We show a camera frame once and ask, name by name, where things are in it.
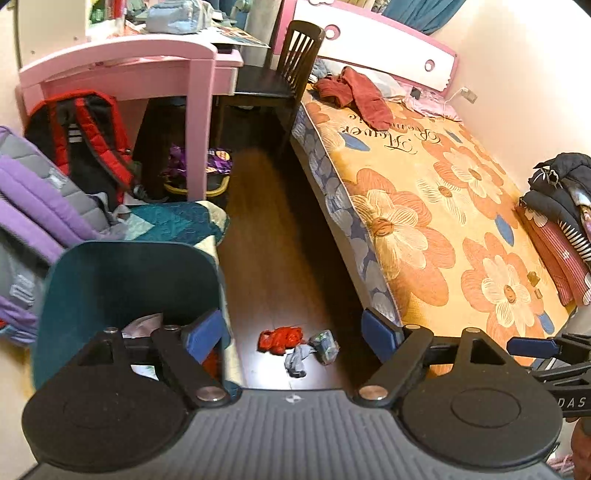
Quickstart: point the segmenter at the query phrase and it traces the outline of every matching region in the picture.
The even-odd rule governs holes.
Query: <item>pink and white headboard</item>
[[[319,56],[387,72],[444,92],[457,54],[444,44],[383,15],[332,0],[284,0],[274,54],[280,54],[291,20],[326,31]]]

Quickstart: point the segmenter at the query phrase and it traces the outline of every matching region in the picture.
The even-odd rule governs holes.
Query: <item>blue leaf print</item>
[[[552,320],[550,319],[549,315],[546,312],[543,312],[542,315],[536,315],[536,316],[540,319],[540,323],[542,324],[542,328],[544,329],[544,331],[548,335],[551,335],[552,333],[554,333],[554,324],[552,323]]]
[[[460,138],[454,133],[454,132],[450,132],[449,130],[446,130],[447,134],[452,137],[456,142],[458,143],[463,143],[462,140],[460,140]]]
[[[359,138],[347,133],[341,133],[340,136],[345,139],[345,147],[352,148],[353,150],[359,150],[360,152],[369,151],[369,147]]]
[[[496,229],[499,231],[505,242],[507,242],[510,246],[513,246],[515,244],[515,237],[513,236],[513,229],[511,226],[505,220],[503,220],[503,217],[500,215],[496,216],[495,225]]]

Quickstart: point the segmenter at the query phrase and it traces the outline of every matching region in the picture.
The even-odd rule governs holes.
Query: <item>desk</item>
[[[98,90],[134,102],[122,116],[135,141],[147,99],[187,96],[186,152],[189,200],[203,200],[213,95],[233,95],[238,50],[220,54],[199,35],[133,35],[65,48],[20,71],[27,113],[49,97]]]

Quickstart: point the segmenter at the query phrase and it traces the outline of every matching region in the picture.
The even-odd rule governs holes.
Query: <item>green trash bin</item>
[[[68,250],[48,276],[33,347],[33,383],[42,386],[97,332],[162,313],[187,325],[222,310],[214,259],[169,242],[93,241]]]

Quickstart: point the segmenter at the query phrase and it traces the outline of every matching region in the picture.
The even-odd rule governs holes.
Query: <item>chair leg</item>
[[[221,148],[222,147],[223,114],[224,114],[225,108],[226,108],[226,103],[223,100],[223,96],[219,96],[218,100],[217,100],[216,126],[215,126],[215,134],[213,136],[212,148]]]
[[[281,140],[281,144],[279,145],[279,149],[277,150],[278,157],[280,157],[283,154],[287,144],[290,141],[291,129],[293,128],[294,122],[296,121],[297,111],[299,107],[300,104],[298,103],[291,112],[290,119],[287,122],[287,126],[285,127],[285,134],[283,135],[283,139]]]

